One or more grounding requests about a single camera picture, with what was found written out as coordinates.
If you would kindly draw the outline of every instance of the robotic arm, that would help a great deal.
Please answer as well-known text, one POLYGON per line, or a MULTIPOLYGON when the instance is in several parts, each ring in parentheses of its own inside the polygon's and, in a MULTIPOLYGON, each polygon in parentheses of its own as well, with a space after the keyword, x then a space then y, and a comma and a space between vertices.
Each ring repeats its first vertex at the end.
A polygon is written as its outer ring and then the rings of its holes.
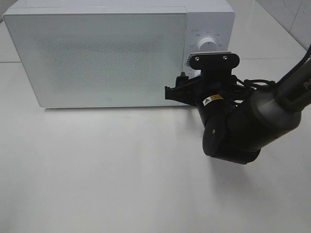
POLYGON ((310 53, 311 47, 277 83, 239 80, 231 74, 240 62, 236 54, 191 53, 187 64, 201 75, 189 79, 182 72, 176 87, 165 87, 165 99, 197 107, 206 155, 247 164, 262 147, 298 127, 301 111, 311 103, 310 53))

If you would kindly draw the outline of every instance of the yellow warning label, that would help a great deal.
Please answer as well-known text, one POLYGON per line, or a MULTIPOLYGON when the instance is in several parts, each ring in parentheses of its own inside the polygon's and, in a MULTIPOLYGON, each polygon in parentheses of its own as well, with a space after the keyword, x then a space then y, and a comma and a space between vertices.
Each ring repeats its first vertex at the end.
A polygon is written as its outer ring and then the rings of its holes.
POLYGON ((206 106, 208 103, 214 101, 214 100, 223 100, 224 98, 221 95, 213 95, 207 97, 205 100, 203 100, 203 105, 206 106))

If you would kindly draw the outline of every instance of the white tabletop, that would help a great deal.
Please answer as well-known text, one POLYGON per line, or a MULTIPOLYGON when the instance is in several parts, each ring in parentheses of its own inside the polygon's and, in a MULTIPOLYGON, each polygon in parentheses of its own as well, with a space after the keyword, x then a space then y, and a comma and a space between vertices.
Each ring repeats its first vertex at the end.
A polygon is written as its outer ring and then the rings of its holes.
MULTIPOLYGON (((257 2, 229 2, 233 73, 278 80, 305 51, 257 2)), ((310 107, 242 166, 204 155, 192 107, 40 108, 18 61, 1 23, 1 233, 310 232, 310 107)))

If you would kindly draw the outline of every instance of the cable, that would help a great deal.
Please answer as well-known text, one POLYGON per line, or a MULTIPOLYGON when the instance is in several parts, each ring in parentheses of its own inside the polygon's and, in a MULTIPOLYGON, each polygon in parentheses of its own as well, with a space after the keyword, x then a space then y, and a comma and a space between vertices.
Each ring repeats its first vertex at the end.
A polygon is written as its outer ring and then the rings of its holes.
POLYGON ((272 87, 274 87, 276 85, 276 83, 274 81, 269 81, 269 80, 265 80, 265 79, 255 79, 255 80, 245 79, 244 85, 248 86, 248 87, 256 88, 258 90, 269 90, 272 87))
POLYGON ((292 76, 292 74, 294 74, 297 70, 299 70, 305 63, 306 61, 309 59, 311 55, 311 45, 309 47, 309 49, 307 50, 305 56, 301 59, 301 61, 294 66, 294 68, 292 68, 283 78, 281 78, 278 82, 277 82, 277 86, 279 86, 280 84, 282 84, 287 78, 289 78, 290 76, 292 76))

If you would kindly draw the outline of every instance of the white microwave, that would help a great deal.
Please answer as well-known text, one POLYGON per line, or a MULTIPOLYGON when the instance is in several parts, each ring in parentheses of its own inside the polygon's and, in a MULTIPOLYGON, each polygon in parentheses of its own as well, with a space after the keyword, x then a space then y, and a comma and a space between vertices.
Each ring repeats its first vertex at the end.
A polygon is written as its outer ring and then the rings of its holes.
POLYGON ((179 105, 165 100, 192 52, 226 51, 225 0, 19 0, 3 15, 42 107, 179 105))

